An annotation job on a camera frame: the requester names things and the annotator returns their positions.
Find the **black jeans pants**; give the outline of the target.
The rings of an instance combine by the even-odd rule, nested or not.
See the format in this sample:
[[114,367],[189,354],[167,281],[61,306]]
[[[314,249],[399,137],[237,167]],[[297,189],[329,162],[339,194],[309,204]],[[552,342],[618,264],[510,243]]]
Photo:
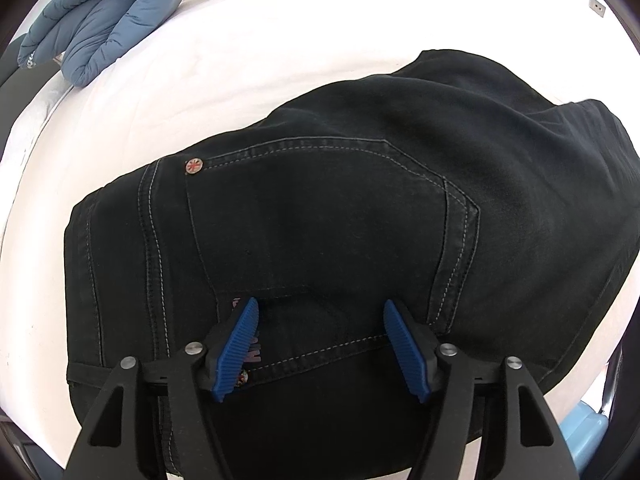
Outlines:
[[[64,235],[69,479],[574,479],[544,395],[637,260],[639,157],[595,100],[422,53],[154,160]],[[221,403],[205,338],[259,321]],[[421,403],[383,323],[439,342]]]

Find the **light blue plastic stool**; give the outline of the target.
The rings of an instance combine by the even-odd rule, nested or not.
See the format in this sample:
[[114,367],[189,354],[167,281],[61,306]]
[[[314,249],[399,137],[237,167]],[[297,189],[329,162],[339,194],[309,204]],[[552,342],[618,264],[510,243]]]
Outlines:
[[562,420],[560,429],[578,474],[582,474],[608,430],[608,418],[580,401]]

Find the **black metal chair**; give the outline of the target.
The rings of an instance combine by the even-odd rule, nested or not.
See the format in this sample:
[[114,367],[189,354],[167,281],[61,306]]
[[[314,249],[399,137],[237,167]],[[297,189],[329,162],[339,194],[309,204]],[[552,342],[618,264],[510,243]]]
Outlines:
[[624,405],[627,401],[634,402],[638,399],[638,390],[638,352],[621,342],[608,360],[600,414],[605,415],[612,422],[617,412],[622,414],[626,412]]

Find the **dark grey headboard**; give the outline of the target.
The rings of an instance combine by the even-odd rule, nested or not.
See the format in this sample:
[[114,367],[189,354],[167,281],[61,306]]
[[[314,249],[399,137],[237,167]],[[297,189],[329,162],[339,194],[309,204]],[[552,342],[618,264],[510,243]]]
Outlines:
[[57,62],[49,61],[28,70],[17,64],[25,34],[14,39],[3,52],[0,65],[0,148],[4,152],[16,118],[42,87],[60,70]]

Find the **blue folded duvet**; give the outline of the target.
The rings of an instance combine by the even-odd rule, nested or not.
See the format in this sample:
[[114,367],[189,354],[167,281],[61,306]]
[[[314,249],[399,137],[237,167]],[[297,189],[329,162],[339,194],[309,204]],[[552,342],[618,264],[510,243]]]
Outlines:
[[163,25],[181,0],[51,0],[29,27],[17,65],[33,68],[62,55],[63,77],[85,88]]

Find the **wall socket plate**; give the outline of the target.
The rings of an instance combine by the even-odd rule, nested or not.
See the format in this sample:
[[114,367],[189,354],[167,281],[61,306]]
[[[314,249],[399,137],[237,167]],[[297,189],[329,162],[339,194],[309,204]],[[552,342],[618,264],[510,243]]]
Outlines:
[[589,7],[596,12],[601,18],[604,17],[606,6],[598,0],[589,0]]

